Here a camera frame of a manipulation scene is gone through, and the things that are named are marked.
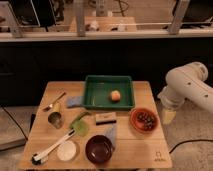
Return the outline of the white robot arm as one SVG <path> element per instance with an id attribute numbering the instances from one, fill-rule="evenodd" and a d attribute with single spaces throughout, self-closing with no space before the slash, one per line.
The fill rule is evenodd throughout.
<path id="1" fill-rule="evenodd" d="M 213 114 L 213 87 L 205 83 L 207 78 L 208 69 L 201 62 L 173 68 L 166 74 L 166 86 L 158 94 L 163 124 L 172 122 L 186 99 Z"/>

